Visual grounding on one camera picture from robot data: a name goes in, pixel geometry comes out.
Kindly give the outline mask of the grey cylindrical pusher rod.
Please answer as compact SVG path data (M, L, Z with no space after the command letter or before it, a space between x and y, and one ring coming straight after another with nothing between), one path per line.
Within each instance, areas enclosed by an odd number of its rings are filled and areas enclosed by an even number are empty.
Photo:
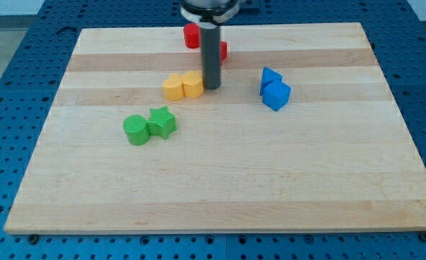
M221 85L220 28L210 23L200 24L201 65L204 87L215 90Z

